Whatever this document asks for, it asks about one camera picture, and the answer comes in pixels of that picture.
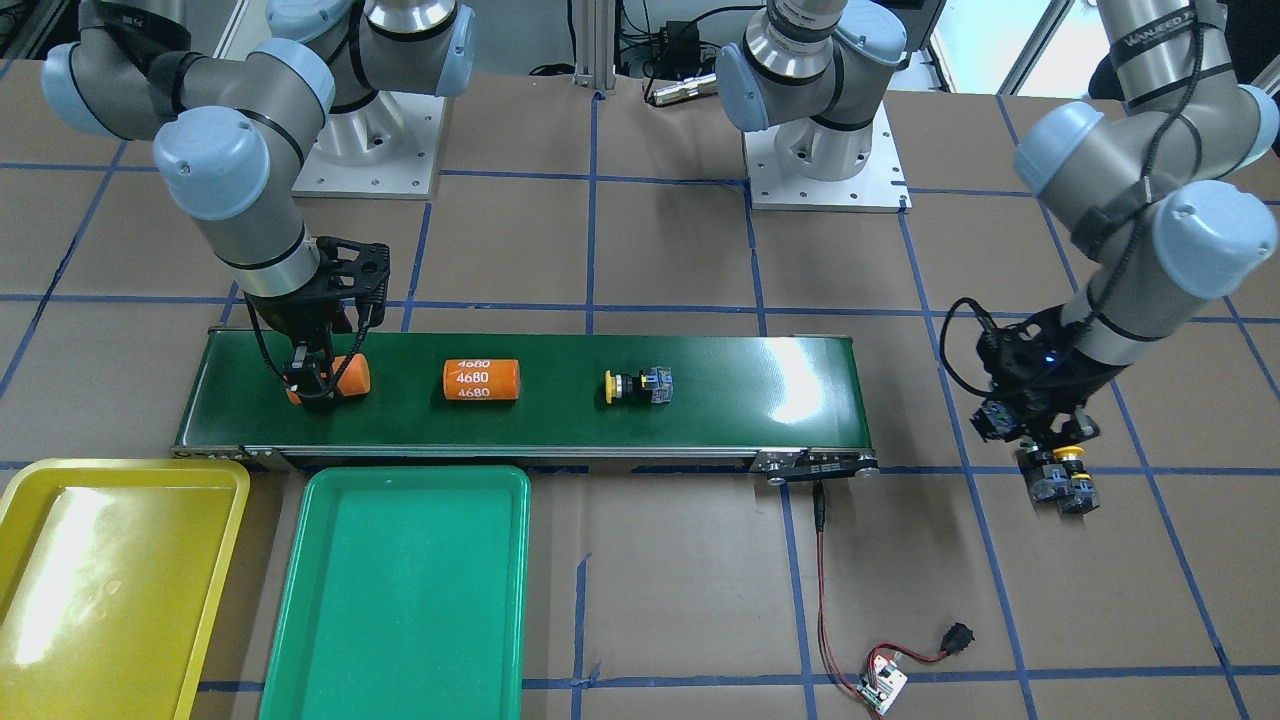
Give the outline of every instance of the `robotic arm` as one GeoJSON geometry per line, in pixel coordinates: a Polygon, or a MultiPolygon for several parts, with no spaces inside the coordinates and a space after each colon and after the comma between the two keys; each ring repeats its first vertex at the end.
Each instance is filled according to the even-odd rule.
{"type": "MultiPolygon", "coordinates": [[[[321,20],[311,26],[343,20],[340,32],[328,33],[329,23],[310,38],[340,36],[326,49],[329,64],[346,72],[337,87],[326,61],[293,40],[271,38],[243,61],[191,53],[178,0],[84,0],[79,42],[50,51],[42,86],[54,111],[73,128],[155,141],[154,158],[170,195],[243,288],[255,329],[261,314],[289,337],[292,357],[276,366],[259,332],[271,370],[294,401],[328,406],[369,389],[342,380],[348,368],[367,377],[358,350],[365,333],[383,320],[390,254],[385,245],[312,237],[291,188],[335,95],[360,102],[365,94],[376,95],[370,78],[388,76],[415,91],[465,90],[470,9],[452,0],[374,0],[364,13],[352,0],[276,1],[275,20],[303,5],[321,20]],[[420,41],[429,51],[411,60],[420,41]],[[356,327],[346,315],[347,301],[355,304],[356,327]],[[353,329],[351,350],[337,356],[332,336],[353,329]]],[[[307,32],[316,29],[311,26],[307,32]]]]}
{"type": "Polygon", "coordinates": [[[1263,204],[1215,179],[1263,155],[1280,128],[1271,99],[1236,85],[1221,5],[1098,8],[1132,115],[1105,122],[1083,102],[1064,105],[1032,128],[1014,168],[1100,268],[1065,305],[1015,325],[997,327],[972,299],[943,323],[945,343],[955,310],[977,313],[989,389],[943,363],[983,397],[970,420],[984,439],[1025,438],[1024,473],[1052,465],[1048,451],[1097,437],[1088,398],[1276,246],[1263,204]]]}
{"type": "Polygon", "coordinates": [[[901,20],[870,0],[769,0],[742,46],[716,59],[721,102],[742,132],[786,123],[774,147],[790,172],[847,179],[870,154],[872,120],[905,47],[901,20]]]}

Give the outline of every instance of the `light blue joint cap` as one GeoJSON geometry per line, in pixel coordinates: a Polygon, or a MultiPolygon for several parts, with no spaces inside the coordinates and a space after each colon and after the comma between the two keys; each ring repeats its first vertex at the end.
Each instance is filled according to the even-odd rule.
{"type": "Polygon", "coordinates": [[[1267,206],[1221,181],[1193,182],[1162,200],[1151,229],[1165,273],[1203,300],[1234,292],[1276,250],[1267,206]]]}
{"type": "Polygon", "coordinates": [[[1276,141],[1276,135],[1280,133],[1280,109],[1276,108],[1276,101],[1261,88],[1252,85],[1242,85],[1240,90],[1248,92],[1257,101],[1258,115],[1262,120],[1258,123],[1258,137],[1254,138],[1253,147],[1249,149],[1249,154],[1240,163],[1243,168],[1266,155],[1267,150],[1271,150],[1271,143],[1276,141]]]}
{"type": "Polygon", "coordinates": [[[45,91],[45,101],[54,109],[58,119],[86,135],[115,137],[93,117],[84,104],[76,78],[72,76],[72,50],[79,44],[59,45],[49,51],[49,59],[40,70],[40,87],[45,91]]]}
{"type": "Polygon", "coordinates": [[[312,53],[306,45],[283,37],[268,40],[253,49],[253,53],[270,55],[293,68],[293,72],[298,73],[298,77],[311,87],[311,92],[320,101],[325,114],[329,114],[334,94],[333,73],[329,72],[320,55],[312,53]]]}
{"type": "Polygon", "coordinates": [[[347,17],[355,0],[271,0],[266,26],[271,37],[310,42],[347,17]]]}
{"type": "Polygon", "coordinates": [[[239,215],[271,174],[266,140],[248,118],[221,105],[195,108],[166,123],[151,155],[174,202],[198,220],[239,215]]]}
{"type": "Polygon", "coordinates": [[[440,81],[435,83],[435,94],[440,97],[457,97],[471,85],[471,68],[476,61],[475,12],[458,6],[458,17],[453,19],[453,35],[449,36],[449,51],[440,68],[440,81]]]}
{"type": "Polygon", "coordinates": [[[836,35],[855,53],[882,65],[896,65],[906,50],[902,20],[870,0],[850,0],[836,35]]]}
{"type": "Polygon", "coordinates": [[[755,79],[742,49],[736,44],[721,47],[716,56],[716,82],[719,86],[721,105],[728,122],[742,132],[769,128],[769,115],[764,108],[760,83],[755,79]]]}
{"type": "Polygon", "coordinates": [[[1014,172],[1039,196],[1062,169],[1084,136],[1102,122],[1102,113],[1084,102],[1068,102],[1036,123],[1014,155],[1014,172]]]}

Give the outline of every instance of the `green tray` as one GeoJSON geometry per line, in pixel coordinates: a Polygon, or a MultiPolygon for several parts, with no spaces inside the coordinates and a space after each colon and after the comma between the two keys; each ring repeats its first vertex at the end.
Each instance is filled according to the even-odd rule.
{"type": "Polygon", "coordinates": [[[527,544],[515,468],[319,473],[261,720],[518,719],[527,544]]]}

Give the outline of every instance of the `red wire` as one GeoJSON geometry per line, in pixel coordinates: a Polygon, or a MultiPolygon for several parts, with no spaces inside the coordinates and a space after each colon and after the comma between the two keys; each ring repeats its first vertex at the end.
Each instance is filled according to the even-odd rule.
{"type": "MultiPolygon", "coordinates": [[[[822,530],[818,530],[818,650],[822,653],[822,665],[826,667],[827,674],[865,705],[867,700],[858,692],[858,688],[849,678],[845,676],[845,673],[840,669],[840,664],[836,661],[836,655],[831,651],[831,638],[827,635],[827,573],[823,564],[822,530]]],[[[879,712],[876,712],[874,707],[870,705],[865,705],[865,707],[868,712],[876,716],[876,720],[884,720],[879,712]]]]}

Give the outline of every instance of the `cardboard floor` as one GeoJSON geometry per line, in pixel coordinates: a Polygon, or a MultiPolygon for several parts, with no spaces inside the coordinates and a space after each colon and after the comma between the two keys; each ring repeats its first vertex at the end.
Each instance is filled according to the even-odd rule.
{"type": "MultiPolygon", "coordinates": [[[[246,322],[147,143],[67,128],[38,77],[0,67],[0,483],[168,456],[205,329],[246,322]]],[[[890,717],[1280,717],[1280,261],[1096,396],[1103,507],[1062,518],[937,359],[956,297],[1015,318],[1091,273],[1010,167],[1061,101],[892,92],[913,210],[796,214],[750,209],[718,102],[618,83],[477,77],[431,202],[300,201],[314,233],[390,245],[383,331],[850,336],[884,471],[828,484],[833,648],[978,638],[908,664],[890,717]]],[[[1280,213],[1275,156],[1230,179],[1280,213]]],[[[977,378],[968,324],[951,355],[977,378]]],[[[532,480],[525,717],[861,716],[817,653],[808,487],[532,480]]],[[[253,477],[201,720],[256,717],[303,483],[253,477]]]]}

